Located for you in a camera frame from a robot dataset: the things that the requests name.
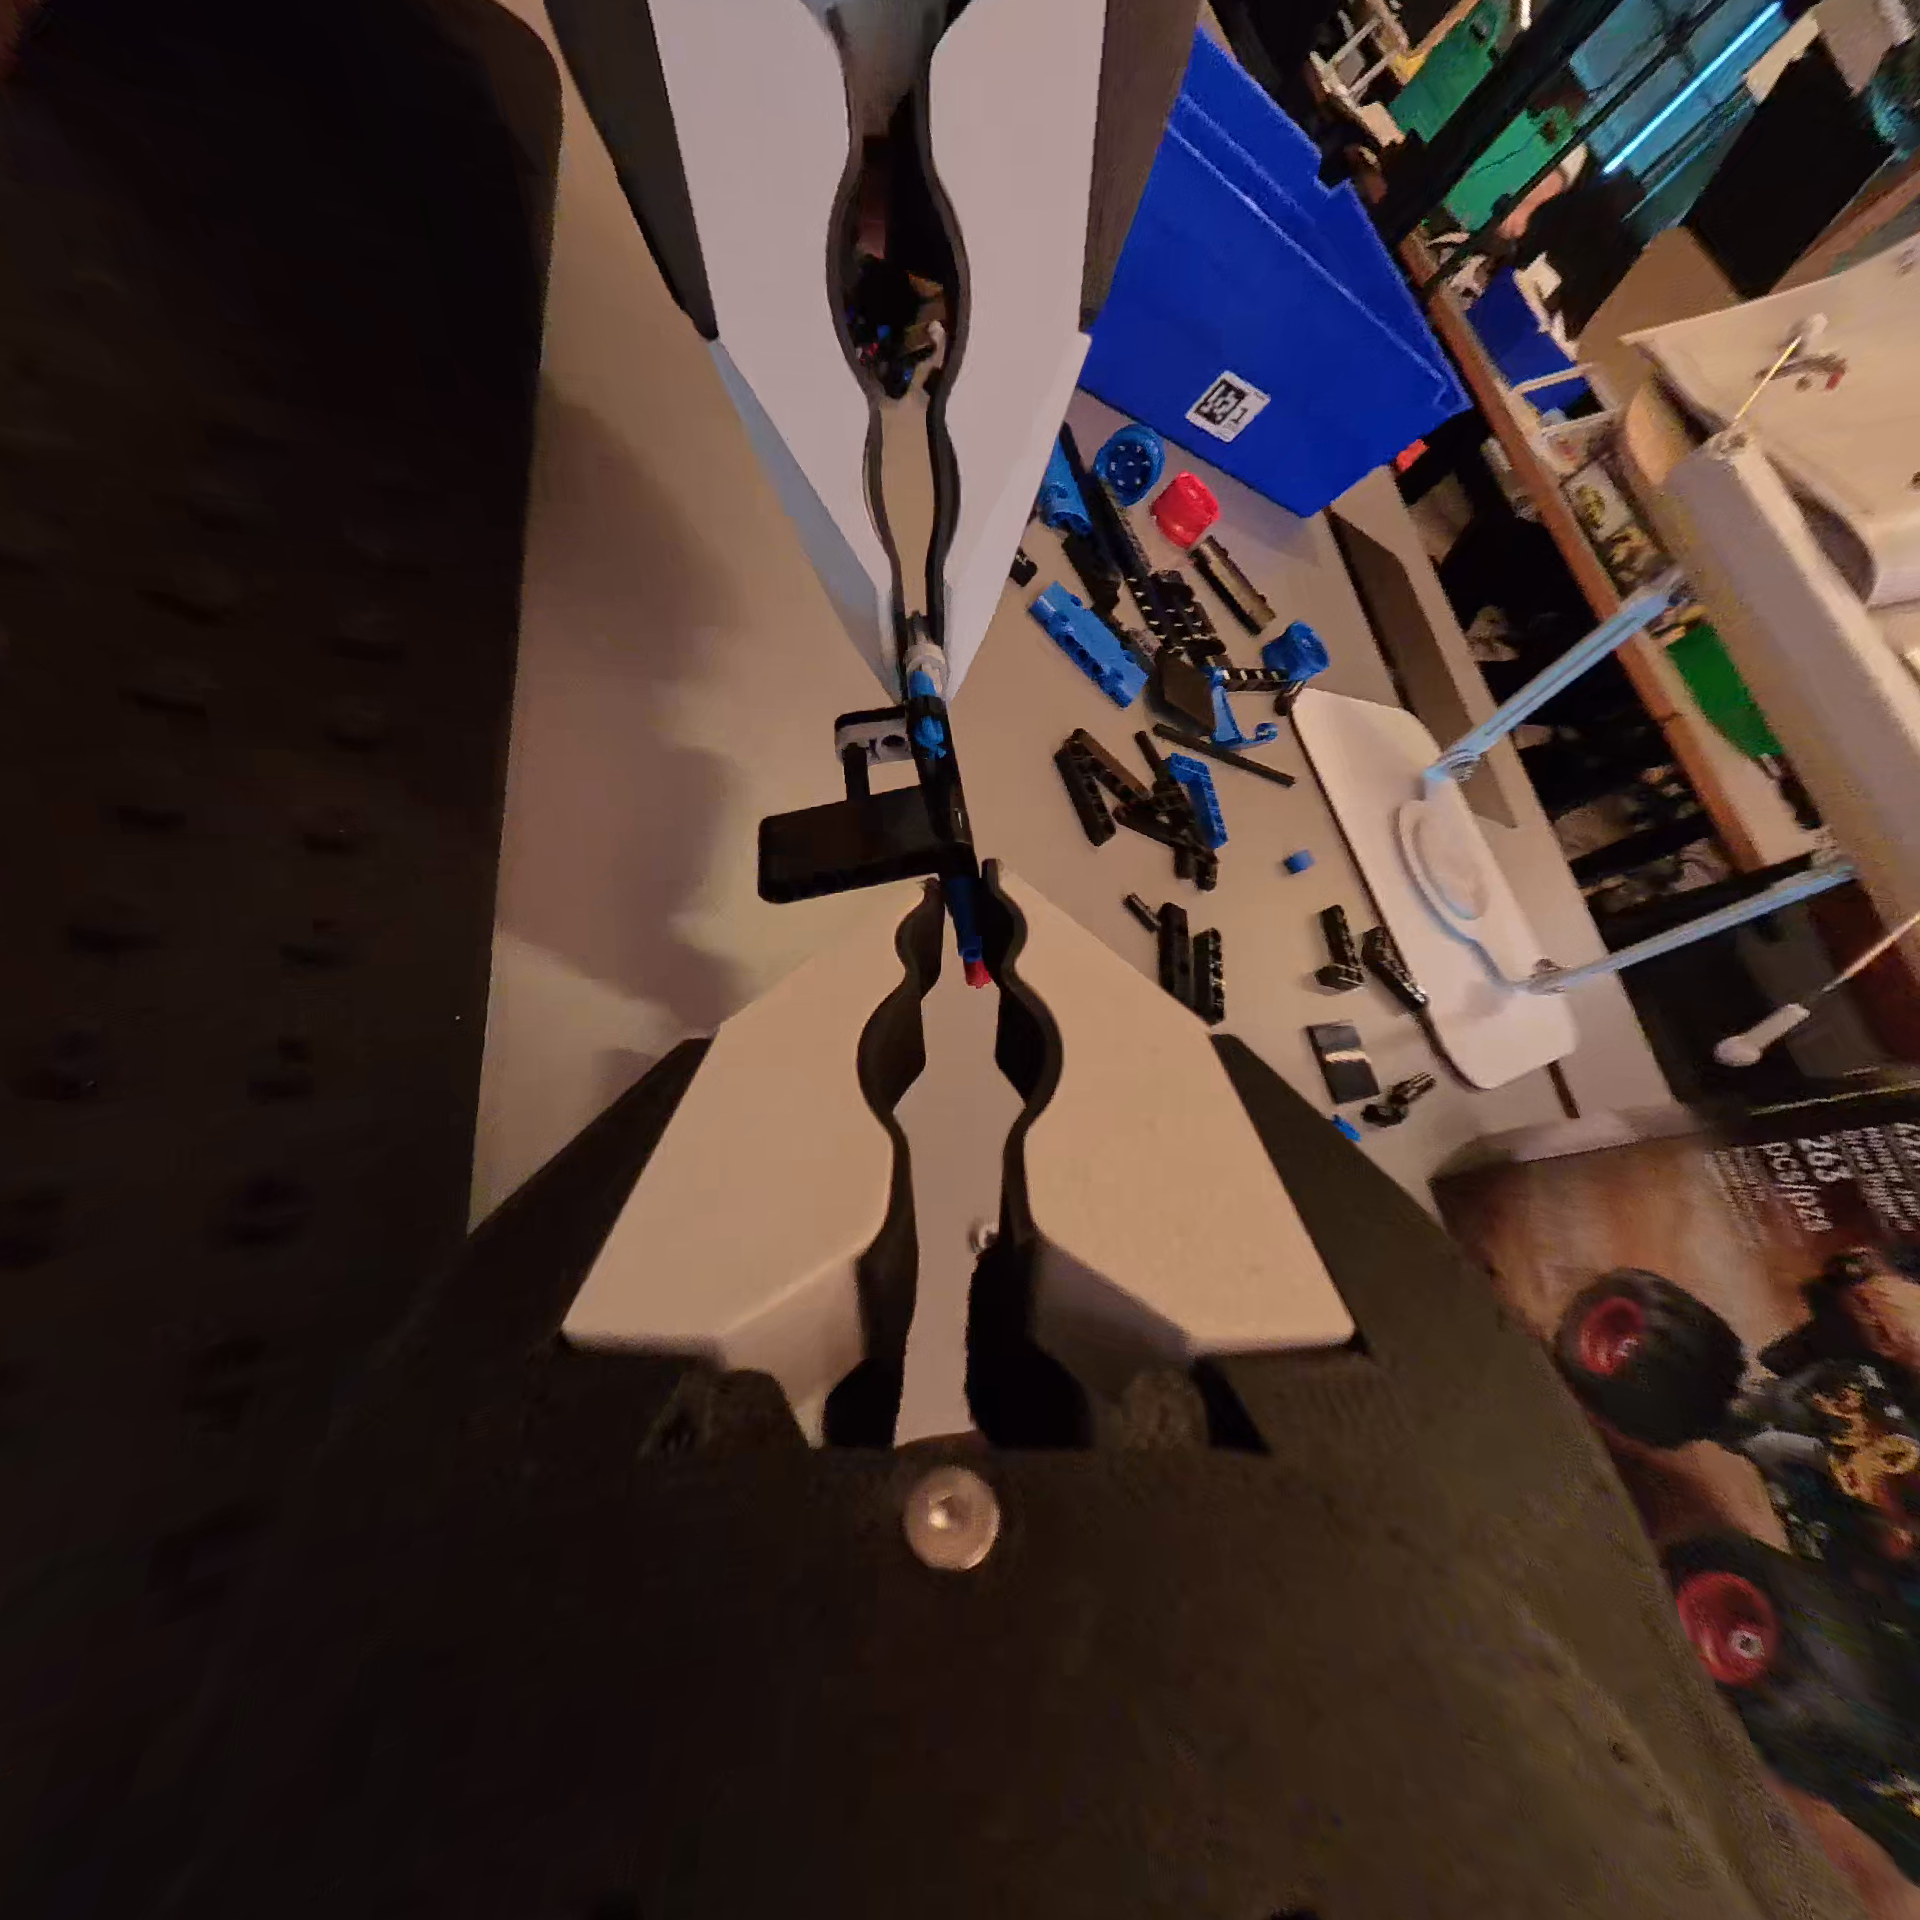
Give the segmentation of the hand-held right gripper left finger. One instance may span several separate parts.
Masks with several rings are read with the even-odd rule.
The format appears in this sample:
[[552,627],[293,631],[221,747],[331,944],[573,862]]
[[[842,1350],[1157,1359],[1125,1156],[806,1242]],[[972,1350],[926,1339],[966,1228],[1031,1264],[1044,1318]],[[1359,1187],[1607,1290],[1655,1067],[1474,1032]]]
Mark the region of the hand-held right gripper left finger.
[[894,1444],[919,1296],[909,1144],[931,887],[878,893],[706,1044],[559,1324],[764,1374],[829,1444]]

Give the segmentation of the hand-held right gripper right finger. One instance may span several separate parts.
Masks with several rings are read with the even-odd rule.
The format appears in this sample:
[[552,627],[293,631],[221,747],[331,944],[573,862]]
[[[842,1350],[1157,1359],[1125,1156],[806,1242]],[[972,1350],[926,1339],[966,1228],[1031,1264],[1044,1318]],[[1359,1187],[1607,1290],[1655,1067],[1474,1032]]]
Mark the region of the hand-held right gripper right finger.
[[1198,1364],[1355,1338],[1203,1020],[1012,870],[984,870],[1015,1116],[972,1282],[972,1407],[1083,1410]]

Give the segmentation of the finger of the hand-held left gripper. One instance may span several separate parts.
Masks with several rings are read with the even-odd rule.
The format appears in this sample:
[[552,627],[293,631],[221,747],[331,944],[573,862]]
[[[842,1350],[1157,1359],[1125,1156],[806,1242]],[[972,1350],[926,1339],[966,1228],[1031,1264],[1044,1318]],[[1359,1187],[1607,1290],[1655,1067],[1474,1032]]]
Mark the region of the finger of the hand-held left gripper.
[[895,562],[871,507],[872,405],[829,244],[851,181],[842,51],[802,3],[651,4],[716,325],[711,359],[831,607],[895,659]]
[[927,611],[952,696],[987,638],[1088,354],[1080,320],[1101,3],[974,3],[927,64],[927,170],[956,291],[927,402]]

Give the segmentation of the black blue toy brick assembly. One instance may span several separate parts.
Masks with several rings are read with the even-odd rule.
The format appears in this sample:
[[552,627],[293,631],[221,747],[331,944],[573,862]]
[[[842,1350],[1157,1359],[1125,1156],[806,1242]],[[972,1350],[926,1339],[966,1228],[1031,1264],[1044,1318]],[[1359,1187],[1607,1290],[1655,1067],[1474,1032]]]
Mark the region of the black blue toy brick assembly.
[[943,614],[895,631],[900,700],[831,720],[843,795],[758,821],[756,884],[771,904],[895,879],[938,879],[970,987],[992,979],[978,920],[978,856],[952,741]]

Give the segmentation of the dark desk mat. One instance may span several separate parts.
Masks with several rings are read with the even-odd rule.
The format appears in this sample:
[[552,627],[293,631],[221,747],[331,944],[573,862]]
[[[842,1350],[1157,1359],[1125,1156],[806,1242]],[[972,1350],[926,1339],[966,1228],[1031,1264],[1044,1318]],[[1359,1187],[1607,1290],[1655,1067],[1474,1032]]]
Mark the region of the dark desk mat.
[[1496,701],[1440,586],[1421,532],[1398,502],[1362,492],[1328,509],[1359,611],[1398,704],[1424,723],[1438,747],[1487,720]]

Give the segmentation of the blue storage bin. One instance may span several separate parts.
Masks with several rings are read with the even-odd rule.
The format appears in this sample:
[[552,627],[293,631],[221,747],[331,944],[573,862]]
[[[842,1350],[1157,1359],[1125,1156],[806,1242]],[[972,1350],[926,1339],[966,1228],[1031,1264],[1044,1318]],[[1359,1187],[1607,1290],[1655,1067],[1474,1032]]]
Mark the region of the blue storage bin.
[[1078,375],[1300,518],[1471,405],[1355,188],[1316,170],[1195,29]]

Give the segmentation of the wide black studded toy beam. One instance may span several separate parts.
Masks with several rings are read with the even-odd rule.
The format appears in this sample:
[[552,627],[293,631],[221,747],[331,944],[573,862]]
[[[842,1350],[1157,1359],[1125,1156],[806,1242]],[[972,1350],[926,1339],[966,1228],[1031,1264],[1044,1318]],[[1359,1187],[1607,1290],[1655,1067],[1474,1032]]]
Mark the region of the wide black studded toy beam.
[[1085,472],[1078,483],[1085,532],[1066,532],[1063,552],[1088,590],[1094,612],[1109,621],[1131,612],[1152,648],[1175,646],[1199,666],[1224,663],[1228,646],[1175,567],[1155,567],[1140,536],[1107,483]]

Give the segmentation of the black glossy toy block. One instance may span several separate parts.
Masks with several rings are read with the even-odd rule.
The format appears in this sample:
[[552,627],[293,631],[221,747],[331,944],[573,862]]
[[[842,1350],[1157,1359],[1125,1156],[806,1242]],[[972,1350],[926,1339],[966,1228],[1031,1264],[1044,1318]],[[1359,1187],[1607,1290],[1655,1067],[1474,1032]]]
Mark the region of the black glossy toy block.
[[1272,627],[1276,611],[1271,600],[1237,565],[1223,542],[1203,535],[1189,549],[1189,560],[1199,581],[1247,636],[1262,636]]

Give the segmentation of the white book stand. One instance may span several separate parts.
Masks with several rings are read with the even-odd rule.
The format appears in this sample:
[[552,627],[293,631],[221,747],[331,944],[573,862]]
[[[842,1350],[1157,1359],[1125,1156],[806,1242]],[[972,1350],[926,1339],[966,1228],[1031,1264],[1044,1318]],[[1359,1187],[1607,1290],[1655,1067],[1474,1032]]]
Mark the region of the white book stand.
[[[1855,879],[1895,927],[1915,918],[1915,472],[1900,492],[1808,485],[1740,426],[1688,412],[1650,368],[1634,413],[1666,402],[1668,447],[1622,437],[1627,476],[1668,562],[1646,588],[1458,742],[1419,717],[1303,690],[1292,723],[1359,877],[1412,976],[1424,1020],[1474,1087],[1578,1044],[1572,989]],[[1701,605],[1782,741],[1834,852],[1666,934],[1580,967],[1544,938],[1483,836],[1466,782],[1554,692],[1652,636],[1674,597]]]

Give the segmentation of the black joined toy beams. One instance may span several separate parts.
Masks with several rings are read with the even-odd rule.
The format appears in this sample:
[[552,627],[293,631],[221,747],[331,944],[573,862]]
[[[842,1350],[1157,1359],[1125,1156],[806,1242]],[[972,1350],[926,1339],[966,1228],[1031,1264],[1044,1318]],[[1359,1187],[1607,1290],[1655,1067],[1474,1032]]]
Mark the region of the black joined toy beams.
[[1164,846],[1176,879],[1203,893],[1216,888],[1216,852],[1203,836],[1203,826],[1183,787],[1171,776],[1158,776],[1144,795],[1118,803],[1116,821]]

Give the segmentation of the large black angled toy beam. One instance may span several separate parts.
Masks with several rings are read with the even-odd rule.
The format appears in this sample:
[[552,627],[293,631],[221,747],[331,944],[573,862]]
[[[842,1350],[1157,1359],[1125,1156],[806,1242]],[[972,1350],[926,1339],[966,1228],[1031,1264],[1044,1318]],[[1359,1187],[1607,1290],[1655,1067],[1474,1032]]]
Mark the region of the large black angled toy beam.
[[1112,840],[1125,810],[1150,803],[1150,789],[1080,726],[1066,736],[1052,763],[1093,848]]

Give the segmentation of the green board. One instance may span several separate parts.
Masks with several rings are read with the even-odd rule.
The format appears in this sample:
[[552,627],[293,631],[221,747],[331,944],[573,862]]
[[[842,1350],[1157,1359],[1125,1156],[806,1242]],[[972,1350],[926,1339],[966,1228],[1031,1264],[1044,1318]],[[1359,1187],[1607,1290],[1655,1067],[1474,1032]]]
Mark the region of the green board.
[[1474,92],[1493,75],[1487,64],[1445,69],[1432,55],[1398,92],[1392,117],[1400,142],[1382,163],[1392,223],[1474,234],[1566,144],[1587,92],[1563,66],[1514,99],[1510,111],[1471,111]]

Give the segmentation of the small blue bin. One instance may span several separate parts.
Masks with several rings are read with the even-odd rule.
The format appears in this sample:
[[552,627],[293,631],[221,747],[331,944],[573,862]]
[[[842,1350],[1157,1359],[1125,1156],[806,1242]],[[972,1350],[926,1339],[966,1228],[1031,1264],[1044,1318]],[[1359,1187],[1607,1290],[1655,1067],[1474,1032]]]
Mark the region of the small blue bin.
[[1510,268],[1495,271],[1467,307],[1467,325],[1501,381],[1543,413],[1574,415],[1592,400],[1578,359]]

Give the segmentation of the toy set cardboard box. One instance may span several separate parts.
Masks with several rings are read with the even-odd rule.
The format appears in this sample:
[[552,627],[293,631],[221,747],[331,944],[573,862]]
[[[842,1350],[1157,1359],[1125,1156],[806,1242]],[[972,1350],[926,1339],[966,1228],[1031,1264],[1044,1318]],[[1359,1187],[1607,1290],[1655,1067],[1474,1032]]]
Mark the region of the toy set cardboard box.
[[1867,1916],[1918,1895],[1915,1079],[1563,1119],[1430,1182]]

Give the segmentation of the open instruction booklet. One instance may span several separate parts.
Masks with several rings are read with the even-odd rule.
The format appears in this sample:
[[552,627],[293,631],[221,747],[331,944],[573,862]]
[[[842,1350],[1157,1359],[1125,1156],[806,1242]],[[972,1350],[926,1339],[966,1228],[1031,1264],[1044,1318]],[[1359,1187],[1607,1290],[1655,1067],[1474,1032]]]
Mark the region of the open instruction booklet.
[[1907,490],[1918,459],[1918,270],[1893,248],[1718,312],[1627,331],[1666,391],[1808,485]]

